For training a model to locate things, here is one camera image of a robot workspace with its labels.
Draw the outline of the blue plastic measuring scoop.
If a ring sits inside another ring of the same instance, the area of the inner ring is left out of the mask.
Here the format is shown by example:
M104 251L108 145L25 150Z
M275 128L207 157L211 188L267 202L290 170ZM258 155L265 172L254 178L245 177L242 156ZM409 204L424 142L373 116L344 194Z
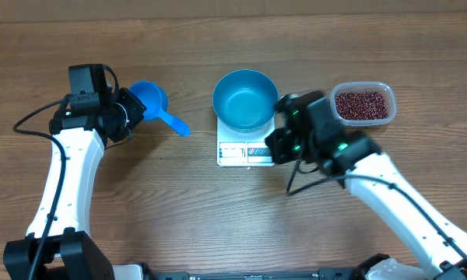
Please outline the blue plastic measuring scoop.
M154 82L139 81L129 91L136 95L146 107L144 121L162 120L180 136L190 136L190 128L179 118L167 113L168 99L166 93Z

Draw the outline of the clear plastic container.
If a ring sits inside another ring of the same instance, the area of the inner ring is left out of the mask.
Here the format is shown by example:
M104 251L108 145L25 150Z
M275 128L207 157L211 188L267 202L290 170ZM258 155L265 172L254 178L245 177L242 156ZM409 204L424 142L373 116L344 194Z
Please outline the clear plastic container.
M388 117L385 119L379 120L369 120L369 121L351 121L342 118L335 107L335 95L338 93L348 93L348 92L367 92L367 91L377 91L385 99L386 108L388 112ZM395 100L395 94L393 90L383 82L345 82L337 85L329 97L330 106L334 117L343 125L353 128L364 128L371 126L378 126L390 123L396 113L397 106Z

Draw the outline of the red adzuki beans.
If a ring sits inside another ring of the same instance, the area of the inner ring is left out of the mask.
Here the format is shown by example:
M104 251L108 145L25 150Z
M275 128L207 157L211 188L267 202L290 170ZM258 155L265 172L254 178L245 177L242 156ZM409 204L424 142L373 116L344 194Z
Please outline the red adzuki beans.
M342 118L351 121L388 117L385 99L377 91L338 93L335 95L335 107Z

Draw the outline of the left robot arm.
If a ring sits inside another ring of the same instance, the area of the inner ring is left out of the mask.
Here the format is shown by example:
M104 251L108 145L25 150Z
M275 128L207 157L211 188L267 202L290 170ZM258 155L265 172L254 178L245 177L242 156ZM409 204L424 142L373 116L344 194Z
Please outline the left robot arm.
M113 265L90 236L94 179L108 142L130 139L143 119L143 102L126 88L71 93L45 137L51 164L37 213L21 240L5 245L12 279L151 279L145 263Z

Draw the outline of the white digital kitchen scale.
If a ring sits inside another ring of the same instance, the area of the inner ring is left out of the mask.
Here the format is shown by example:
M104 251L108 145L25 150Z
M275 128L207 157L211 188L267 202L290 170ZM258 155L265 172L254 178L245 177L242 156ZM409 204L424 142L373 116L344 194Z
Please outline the white digital kitchen scale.
M265 138L275 130L275 118L255 131L236 131L217 120L216 162L222 167L271 167Z

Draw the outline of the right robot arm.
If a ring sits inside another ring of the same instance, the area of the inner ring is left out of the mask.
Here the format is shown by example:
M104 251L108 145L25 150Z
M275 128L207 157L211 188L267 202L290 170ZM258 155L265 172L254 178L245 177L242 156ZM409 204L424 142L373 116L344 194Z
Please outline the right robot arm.
M354 269L354 279L467 279L467 232L429 203L372 138L347 131L322 91L286 95L273 107L285 118L265 140L274 163L315 164L324 178L314 186L339 183L382 219L418 263L376 254Z

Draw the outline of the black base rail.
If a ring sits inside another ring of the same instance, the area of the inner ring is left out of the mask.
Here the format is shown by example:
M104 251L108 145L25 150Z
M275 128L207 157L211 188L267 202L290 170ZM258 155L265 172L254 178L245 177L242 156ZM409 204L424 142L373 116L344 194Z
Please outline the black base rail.
M152 272L144 264L114 265L116 280L352 280L352 279L424 279L421 272L401 271L399 264L385 264L383 271L370 270L366 276L357 268L320 268L317 271L276 271L191 274L179 272Z

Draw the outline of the blue metal bowl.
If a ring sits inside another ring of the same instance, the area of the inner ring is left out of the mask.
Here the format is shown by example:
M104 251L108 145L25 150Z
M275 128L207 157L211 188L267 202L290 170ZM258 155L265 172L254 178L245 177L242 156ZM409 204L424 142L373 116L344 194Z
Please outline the blue metal bowl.
M253 69L239 69L225 75L212 92L217 118L237 131L255 131L269 123L278 100L275 83Z

